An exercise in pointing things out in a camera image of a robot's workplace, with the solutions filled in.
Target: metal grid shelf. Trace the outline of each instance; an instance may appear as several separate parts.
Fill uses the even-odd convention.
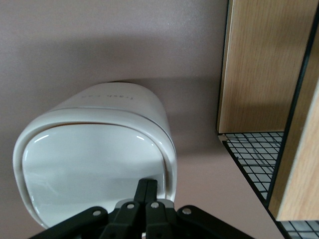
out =
[[[266,200],[283,132],[227,133],[227,146]],[[292,239],[319,239],[319,221],[280,222]]]

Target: wooden cabinet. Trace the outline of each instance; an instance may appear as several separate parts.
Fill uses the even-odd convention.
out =
[[[231,0],[217,131],[284,131],[318,0]]]
[[[284,131],[290,115],[269,204],[277,220],[319,219],[319,33],[308,64],[303,61],[317,5],[229,3],[217,131]]]

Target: glossy lid surface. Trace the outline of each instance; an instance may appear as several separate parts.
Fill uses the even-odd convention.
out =
[[[158,181],[165,197],[165,166],[156,144],[142,133],[112,124],[69,124],[29,141],[23,176],[34,210],[53,226],[89,207],[110,213],[133,198],[141,178]]]

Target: wood grain surface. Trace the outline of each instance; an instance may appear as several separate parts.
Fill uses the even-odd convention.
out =
[[[319,220],[319,32],[269,205],[277,220]]]
[[[231,0],[217,131],[283,131],[318,0]]]

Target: black wire grid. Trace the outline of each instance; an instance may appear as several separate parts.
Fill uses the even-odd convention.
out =
[[[227,145],[242,171],[260,193],[267,198],[283,132],[227,133]],[[319,239],[319,221],[280,222],[292,239]]]

